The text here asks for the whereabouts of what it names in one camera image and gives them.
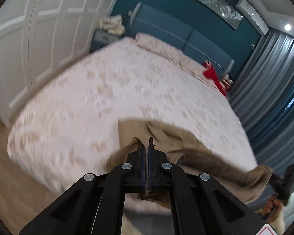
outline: brown cloth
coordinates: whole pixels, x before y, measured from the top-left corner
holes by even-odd
[[[154,148],[166,152],[169,162],[194,175],[210,174],[244,203],[255,200],[272,175],[272,169],[265,165],[243,172],[214,155],[191,132],[159,121],[118,121],[118,130],[121,149],[108,161],[109,168],[125,162],[139,141],[148,149],[152,137]]]

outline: bed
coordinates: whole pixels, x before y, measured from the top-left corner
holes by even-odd
[[[139,4],[128,37],[71,66],[46,85],[20,113],[8,137],[9,157],[59,195],[85,173],[107,172],[119,149],[118,119],[160,120],[190,130],[213,153],[244,171],[257,166],[245,131],[212,81],[137,45],[137,33],[209,59],[221,77],[234,61],[182,21]]]

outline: ceiling light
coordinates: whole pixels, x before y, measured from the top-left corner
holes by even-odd
[[[285,30],[290,31],[292,29],[291,25],[287,24],[285,25]]]

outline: curtain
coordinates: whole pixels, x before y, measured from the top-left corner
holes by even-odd
[[[257,153],[294,98],[294,37],[275,29],[261,37],[230,94],[230,104]]]
[[[282,177],[294,163],[294,37],[270,29],[260,39],[231,90],[230,104],[258,163]],[[267,186],[251,207],[262,206],[272,193]]]

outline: white wardrobe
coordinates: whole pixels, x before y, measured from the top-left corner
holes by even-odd
[[[0,118],[89,50],[116,0],[6,0],[0,8]]]

